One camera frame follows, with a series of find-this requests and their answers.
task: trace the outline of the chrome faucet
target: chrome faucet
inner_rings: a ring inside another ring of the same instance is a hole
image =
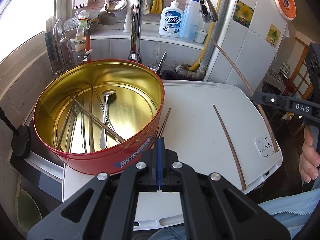
[[[200,0],[202,19],[204,22],[218,21],[217,12],[210,0]],[[132,18],[132,34],[131,34],[131,52],[128,59],[141,63],[140,53],[140,37],[142,24],[143,0],[134,0],[133,18]]]

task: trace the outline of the finger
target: finger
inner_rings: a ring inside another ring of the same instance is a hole
[[[304,154],[301,155],[300,165],[304,172],[311,177],[311,179],[316,179],[318,177],[318,169],[306,159]]]
[[[307,142],[308,146],[310,146],[310,147],[313,146],[313,135],[312,135],[308,125],[306,125],[306,127],[304,128],[303,136],[304,136],[304,140],[305,140],[305,142]]]
[[[310,162],[313,166],[318,167],[320,165],[320,156],[313,147],[309,147],[306,141],[302,145],[302,155]]]
[[[306,182],[309,183],[311,181],[311,178],[308,174],[305,173],[305,171],[302,169],[301,164],[299,164],[299,172],[301,175],[301,178]]]

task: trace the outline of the brown floor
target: brown floor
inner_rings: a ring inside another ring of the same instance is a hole
[[[291,121],[281,121],[283,112],[278,111],[273,116],[274,113],[275,110],[269,113],[267,111],[271,119],[271,127],[282,151],[283,162],[261,188],[248,194],[256,203],[301,193],[301,176],[298,166],[304,141],[302,121],[297,118]]]

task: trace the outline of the silver screw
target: silver screw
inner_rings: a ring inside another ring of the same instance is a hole
[[[146,165],[146,163],[144,163],[144,162],[138,162],[137,164],[136,164],[136,167],[138,168],[138,169],[144,169],[145,167],[146,167],[147,165]]]
[[[174,163],[172,163],[172,167],[174,167],[175,169],[180,169],[182,167],[182,163],[181,162],[174,162]]]
[[[210,178],[212,180],[217,181],[217,180],[221,179],[221,175],[219,173],[211,173]]]
[[[107,177],[108,177],[108,174],[106,174],[105,172],[101,172],[97,176],[98,180],[105,180],[107,179]]]

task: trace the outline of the yellow hose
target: yellow hose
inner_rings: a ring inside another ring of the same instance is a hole
[[[220,0],[218,0],[217,10],[219,10],[219,5],[220,5]],[[207,46],[208,46],[209,41],[210,41],[210,38],[209,38],[209,37],[210,37],[211,32],[212,32],[212,30],[213,30],[214,24],[215,24],[215,23],[212,23],[212,24],[210,25],[210,28],[209,28],[209,31],[208,31],[208,35],[207,35],[207,37],[206,37],[206,39],[205,39],[205,42],[204,42],[204,48],[203,48],[203,50],[202,50],[202,52],[201,52],[201,54],[200,54],[200,56],[199,56],[199,59],[189,68],[189,71],[195,71],[196,69],[198,69],[198,68],[200,67],[199,62],[202,62],[202,58],[203,58],[203,56],[204,56],[204,52],[206,51]]]

